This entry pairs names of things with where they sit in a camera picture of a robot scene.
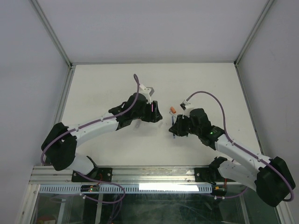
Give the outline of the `blue gel pen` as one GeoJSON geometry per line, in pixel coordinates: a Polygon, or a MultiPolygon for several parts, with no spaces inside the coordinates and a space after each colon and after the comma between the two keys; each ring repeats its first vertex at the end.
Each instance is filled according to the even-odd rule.
{"type": "Polygon", "coordinates": [[[174,117],[173,116],[171,116],[171,124],[172,124],[172,126],[174,125],[174,117]]]}

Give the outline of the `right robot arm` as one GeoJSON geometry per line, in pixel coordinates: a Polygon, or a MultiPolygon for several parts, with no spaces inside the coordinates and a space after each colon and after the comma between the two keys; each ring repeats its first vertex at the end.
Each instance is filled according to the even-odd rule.
{"type": "Polygon", "coordinates": [[[200,174],[202,180],[210,184],[222,178],[233,180],[255,191],[272,207],[293,195],[296,184],[282,158],[252,153],[231,141],[222,128],[211,124],[202,108],[191,110],[188,116],[177,115],[169,132],[180,137],[196,135],[203,145],[223,154],[200,174]]]}

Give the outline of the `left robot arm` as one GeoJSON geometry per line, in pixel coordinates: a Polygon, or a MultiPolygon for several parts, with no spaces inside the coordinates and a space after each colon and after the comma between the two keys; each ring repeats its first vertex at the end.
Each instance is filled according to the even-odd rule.
{"type": "Polygon", "coordinates": [[[143,94],[134,93],[127,101],[89,124],[74,127],[62,122],[55,124],[41,149],[56,171],[71,169],[81,173],[87,181],[94,181],[100,169],[90,156],[78,154],[77,147],[100,135],[125,128],[134,120],[157,123],[162,118],[157,101],[149,102],[143,94]]]}

